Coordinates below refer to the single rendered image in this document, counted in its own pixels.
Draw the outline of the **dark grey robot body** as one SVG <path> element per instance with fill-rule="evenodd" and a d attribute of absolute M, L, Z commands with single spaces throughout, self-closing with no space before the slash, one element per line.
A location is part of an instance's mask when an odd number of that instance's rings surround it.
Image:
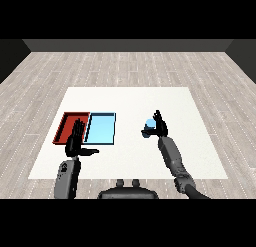
<path fill-rule="evenodd" d="M 131 187 L 124 186 L 124 180 L 118 179 L 116 186 L 98 195 L 98 199 L 158 199 L 155 191 L 142 188 L 138 179 L 132 180 Z"/>

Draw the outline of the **red shallow open box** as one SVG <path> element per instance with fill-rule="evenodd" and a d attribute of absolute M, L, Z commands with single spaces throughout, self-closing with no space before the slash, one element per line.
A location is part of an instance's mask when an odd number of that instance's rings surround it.
<path fill-rule="evenodd" d="M 65 112 L 57 128 L 55 137 L 52 141 L 55 145 L 65 145 L 68 137 L 72 133 L 72 129 L 76 120 L 88 123 L 89 112 Z"/>

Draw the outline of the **small blue can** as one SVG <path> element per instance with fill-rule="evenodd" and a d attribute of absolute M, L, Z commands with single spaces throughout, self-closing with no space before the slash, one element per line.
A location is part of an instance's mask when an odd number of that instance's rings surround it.
<path fill-rule="evenodd" d="M 145 123 L 144 130 L 149 131 L 156 128 L 156 121 L 154 119 L 148 119 Z"/>

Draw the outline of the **light blue shallow open box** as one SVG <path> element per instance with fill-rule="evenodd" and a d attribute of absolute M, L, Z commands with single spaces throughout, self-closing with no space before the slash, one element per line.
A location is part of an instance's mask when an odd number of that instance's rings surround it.
<path fill-rule="evenodd" d="M 86 126 L 84 145 L 113 145 L 116 114 L 114 112 L 92 112 Z"/>

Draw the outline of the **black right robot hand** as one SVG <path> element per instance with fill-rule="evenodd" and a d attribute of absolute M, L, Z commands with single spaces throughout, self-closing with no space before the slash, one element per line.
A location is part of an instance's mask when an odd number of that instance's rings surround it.
<path fill-rule="evenodd" d="M 156 128 L 149 131 L 145 131 L 143 129 L 141 131 L 142 135 L 146 138 L 153 135 L 156 135 L 158 137 L 166 137 L 168 135 L 168 128 L 166 122 L 162 119 L 160 111 L 156 110 L 151 119 L 154 119 L 156 121 Z"/>

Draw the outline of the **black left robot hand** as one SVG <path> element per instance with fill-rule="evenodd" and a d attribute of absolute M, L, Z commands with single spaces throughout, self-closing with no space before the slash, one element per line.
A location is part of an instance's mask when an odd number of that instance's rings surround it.
<path fill-rule="evenodd" d="M 99 152 L 98 149 L 88 149 L 81 147 L 84 128 L 85 123 L 80 119 L 77 119 L 74 122 L 72 133 L 68 137 L 65 146 L 65 154 L 67 157 L 91 156 L 92 154 Z"/>

